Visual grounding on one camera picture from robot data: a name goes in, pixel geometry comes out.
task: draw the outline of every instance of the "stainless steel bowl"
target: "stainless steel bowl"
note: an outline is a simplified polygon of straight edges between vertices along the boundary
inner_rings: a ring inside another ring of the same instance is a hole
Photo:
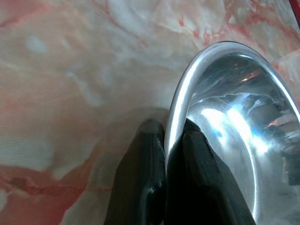
[[[300,114],[259,53],[236,42],[202,50],[173,97],[166,165],[189,118],[227,163],[257,224],[300,224]]]

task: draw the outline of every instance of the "metal bowl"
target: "metal bowl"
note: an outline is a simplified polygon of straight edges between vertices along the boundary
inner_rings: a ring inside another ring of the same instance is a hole
[[[186,118],[231,169],[257,224],[300,224],[300,114],[259,53],[219,42],[197,54],[173,97],[166,166]]]

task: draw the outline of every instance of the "marble surface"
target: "marble surface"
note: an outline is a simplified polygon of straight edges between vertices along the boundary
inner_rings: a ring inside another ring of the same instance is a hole
[[[164,121],[221,40],[256,49],[300,100],[289,1],[0,0],[0,224],[102,224],[136,127]]]

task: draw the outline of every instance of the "pink marble countertop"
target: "pink marble countertop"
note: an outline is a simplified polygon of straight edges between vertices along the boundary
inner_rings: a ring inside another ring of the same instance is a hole
[[[287,0],[0,0],[0,224],[102,224],[137,125],[166,117],[221,40],[256,49],[300,100]]]

